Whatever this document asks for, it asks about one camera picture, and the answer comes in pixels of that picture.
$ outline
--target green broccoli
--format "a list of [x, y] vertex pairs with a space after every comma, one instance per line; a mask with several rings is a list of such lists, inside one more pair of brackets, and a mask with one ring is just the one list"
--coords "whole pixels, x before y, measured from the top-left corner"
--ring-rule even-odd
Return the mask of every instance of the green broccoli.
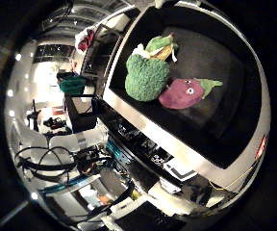
[[168, 63], [132, 55], [126, 66], [128, 70], [125, 82], [127, 93], [137, 101], [147, 102], [156, 99], [166, 85]]

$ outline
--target stuffed vegetable toy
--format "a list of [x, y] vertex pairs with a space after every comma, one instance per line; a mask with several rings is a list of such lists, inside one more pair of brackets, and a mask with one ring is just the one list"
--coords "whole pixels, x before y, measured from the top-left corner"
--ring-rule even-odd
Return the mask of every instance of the stuffed vegetable toy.
[[134, 49], [133, 55], [141, 55], [145, 59], [159, 59], [165, 61], [167, 57], [171, 54], [174, 62], [177, 62], [175, 57], [175, 50], [178, 45], [173, 42], [173, 34], [171, 33], [167, 37], [155, 37], [152, 38], [146, 48], [144, 49], [143, 44], [139, 44], [137, 48]]
[[160, 96], [160, 103], [168, 109], [185, 109], [205, 99], [213, 87], [222, 82], [208, 79], [175, 79]]
[[166, 85], [168, 63], [158, 59], [144, 59], [136, 54], [129, 57], [126, 66], [128, 70], [125, 81], [127, 93], [141, 102], [158, 98]]

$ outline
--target cable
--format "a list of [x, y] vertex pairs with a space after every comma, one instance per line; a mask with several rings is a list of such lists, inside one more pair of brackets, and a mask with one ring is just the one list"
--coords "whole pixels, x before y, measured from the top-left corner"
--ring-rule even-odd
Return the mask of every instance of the cable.
[[247, 171], [245, 171], [241, 176], [239, 176], [237, 179], [235, 179], [231, 184], [229, 184], [228, 186], [224, 187], [224, 188], [220, 188], [214, 185], [214, 183], [212, 183], [209, 180], [209, 184], [217, 191], [224, 191], [227, 190], [228, 188], [230, 188], [232, 185], [234, 185], [237, 181], [239, 181], [240, 178], [242, 178], [245, 174], [247, 174], [249, 171], [251, 171], [254, 166], [257, 164], [258, 162], [256, 162], [253, 166], [251, 166], [251, 168], [249, 168]]
[[35, 35], [32, 36], [33, 39], [36, 39], [38, 36], [41, 36], [51, 30], [53, 30], [54, 28], [56, 28], [67, 16], [69, 16], [69, 14], [71, 13], [71, 10], [73, 8], [73, 4], [74, 4], [74, 0], [65, 0], [65, 2], [67, 2], [68, 7], [67, 9], [64, 11], [63, 16], [61, 17], [61, 19], [53, 26], [48, 27], [47, 29], [43, 30], [42, 32], [39, 32]]

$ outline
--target eggplant toy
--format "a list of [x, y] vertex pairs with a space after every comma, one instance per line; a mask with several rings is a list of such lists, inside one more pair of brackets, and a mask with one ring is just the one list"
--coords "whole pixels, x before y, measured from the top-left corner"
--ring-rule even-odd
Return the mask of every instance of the eggplant toy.
[[168, 109], [185, 109], [204, 99], [216, 86], [222, 86], [222, 82], [208, 79], [175, 79], [159, 96], [159, 101]]

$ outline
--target red object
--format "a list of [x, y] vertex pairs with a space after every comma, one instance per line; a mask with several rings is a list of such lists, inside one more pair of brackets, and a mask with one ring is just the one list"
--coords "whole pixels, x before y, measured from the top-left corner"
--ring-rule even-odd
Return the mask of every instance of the red object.
[[265, 143], [266, 143], [266, 137], [263, 136], [260, 147], [258, 148], [256, 155], [255, 155], [255, 161], [260, 158], [260, 156], [263, 154], [264, 152], [264, 148], [265, 148]]
[[78, 49], [86, 51], [90, 46], [94, 37], [94, 31], [88, 30], [88, 34], [79, 42]]
[[53, 116], [63, 115], [63, 107], [53, 107], [52, 108], [52, 115]]

